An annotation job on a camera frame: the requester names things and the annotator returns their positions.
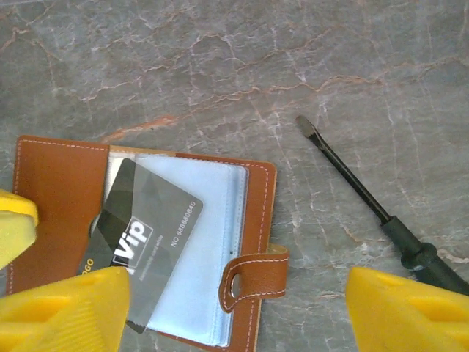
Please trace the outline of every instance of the snap button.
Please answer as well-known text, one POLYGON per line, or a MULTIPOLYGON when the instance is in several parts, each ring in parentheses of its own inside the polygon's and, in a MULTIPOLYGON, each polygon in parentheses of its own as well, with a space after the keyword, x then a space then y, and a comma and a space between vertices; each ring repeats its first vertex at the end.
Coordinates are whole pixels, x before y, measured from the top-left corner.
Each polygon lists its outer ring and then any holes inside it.
POLYGON ((237 298, 241 294, 241 278, 239 274, 233 276, 231 294, 237 298))

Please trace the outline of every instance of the wallet strap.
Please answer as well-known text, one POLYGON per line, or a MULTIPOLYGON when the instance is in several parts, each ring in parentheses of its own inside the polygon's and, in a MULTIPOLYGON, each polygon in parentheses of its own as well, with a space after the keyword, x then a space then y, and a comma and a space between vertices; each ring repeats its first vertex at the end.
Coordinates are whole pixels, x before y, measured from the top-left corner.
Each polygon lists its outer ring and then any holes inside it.
POLYGON ((247 299, 283 296, 287 286, 288 256, 287 248, 269 244, 265 253, 247 254, 231 260, 224 269, 218 289, 223 310, 230 313, 238 303, 247 299))

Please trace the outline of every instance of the screwdriver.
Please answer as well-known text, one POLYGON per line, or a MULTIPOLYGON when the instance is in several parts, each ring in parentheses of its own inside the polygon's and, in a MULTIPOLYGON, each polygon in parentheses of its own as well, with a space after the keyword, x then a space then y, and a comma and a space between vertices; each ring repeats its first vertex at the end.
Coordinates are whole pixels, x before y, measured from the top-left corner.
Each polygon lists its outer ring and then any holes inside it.
POLYGON ((420 242, 397 216, 389 215, 306 117, 300 115, 296 121, 304 136, 318 147, 381 221, 381 230, 402 253, 402 266, 420 282, 469 296, 469 284, 438 257, 436 247, 420 242))

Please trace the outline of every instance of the screwdriver shaft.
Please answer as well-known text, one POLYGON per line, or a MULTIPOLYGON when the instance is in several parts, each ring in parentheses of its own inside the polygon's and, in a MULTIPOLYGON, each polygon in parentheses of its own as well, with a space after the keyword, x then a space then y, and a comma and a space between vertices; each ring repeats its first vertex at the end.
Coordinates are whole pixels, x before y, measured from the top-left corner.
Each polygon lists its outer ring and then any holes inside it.
POLYGON ((298 125, 301 127, 303 134, 318 147, 324 156, 334 165, 334 167, 341 173, 344 179, 355 189, 360 198, 373 210, 382 224, 391 220, 391 216, 381 206, 381 204, 372 196, 371 193, 365 188, 360 180, 350 171, 340 157, 335 154, 332 148, 321 137, 317 129, 306 119, 304 116, 297 117, 298 125))

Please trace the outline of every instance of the white stitching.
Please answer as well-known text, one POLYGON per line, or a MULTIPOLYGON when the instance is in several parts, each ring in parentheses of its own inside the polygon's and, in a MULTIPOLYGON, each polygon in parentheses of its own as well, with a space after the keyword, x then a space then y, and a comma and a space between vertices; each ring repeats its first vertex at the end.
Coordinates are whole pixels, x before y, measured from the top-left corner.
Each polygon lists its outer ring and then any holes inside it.
POLYGON ((226 305, 226 290, 228 288, 228 280, 230 277, 230 274, 233 270, 235 270, 238 266, 244 265, 244 264, 250 264, 250 263, 275 263, 275 262, 286 262, 288 261, 288 258, 284 259, 265 259, 265 260, 247 260, 245 262, 238 263, 236 265, 233 265, 229 270, 228 273, 226 273, 226 278, 225 278, 225 283, 224 283, 224 289, 223 289, 223 306, 225 307, 226 310, 230 310, 237 302, 243 300, 244 298, 248 297, 253 297, 253 296, 262 296, 264 294, 269 294, 269 295, 274 295, 276 293, 256 293, 252 295, 247 295, 247 296, 241 296, 239 297, 231 306, 226 305))
POLYGON ((96 147, 87 147, 85 145, 76 145, 76 144, 65 144, 65 143, 55 143, 55 142, 44 142, 44 141, 35 141, 32 139, 24 139, 22 142, 29 142, 29 143, 39 143, 39 144, 49 144, 49 145, 60 145, 63 147, 71 147, 71 148, 81 148, 81 149, 90 149, 90 150, 109 150, 108 148, 96 148, 96 147))
POLYGON ((246 345, 245 352, 249 351, 249 345, 251 344, 251 330, 252 330, 252 316, 254 314, 254 302, 251 303, 251 313, 249 317, 249 328, 248 328, 248 344, 246 345))
MULTIPOLYGON (((18 153, 16 155, 16 163, 17 163, 17 171, 16 171, 16 176, 15 176, 15 188, 14 192, 16 193, 18 189, 18 180, 19 180, 19 174, 20 174, 20 154, 21 154, 21 144, 23 142, 30 142, 30 143, 39 143, 39 144, 50 144, 50 145, 59 145, 63 147, 74 147, 74 148, 83 148, 83 149, 90 149, 90 150, 103 150, 109 152, 119 152, 119 151, 124 151, 124 150, 110 150, 108 148, 96 148, 96 147, 85 147, 81 145, 75 145, 75 144, 65 144, 65 143, 56 143, 56 142, 44 142, 44 141, 35 141, 32 139, 22 139, 19 142, 18 145, 18 153)), ((136 155, 141 155, 141 154, 148 154, 148 153, 135 153, 136 155)), ((229 164, 229 165, 241 165, 241 166, 252 166, 252 167, 259 167, 264 170, 265 172, 265 190, 264 190, 264 203, 262 205, 262 215, 261 215, 261 227, 259 229, 259 243, 257 244, 257 251, 261 252, 261 245, 262 245, 262 237, 264 235, 264 220, 265 220, 265 208, 267 206, 267 188, 269 186, 269 171, 267 170, 266 167, 261 166, 261 165, 254 165, 254 164, 242 164, 242 163, 224 163, 223 161, 214 161, 222 164, 229 164)), ((13 263, 10 264, 10 294, 13 291, 13 263)), ((249 347, 251 345, 251 331, 253 328, 252 325, 252 320, 253 320, 253 313, 254 313, 254 302, 251 304, 251 312, 250 317, 249 317, 249 327, 248 327, 248 342, 246 343, 246 352, 248 352, 249 347)))

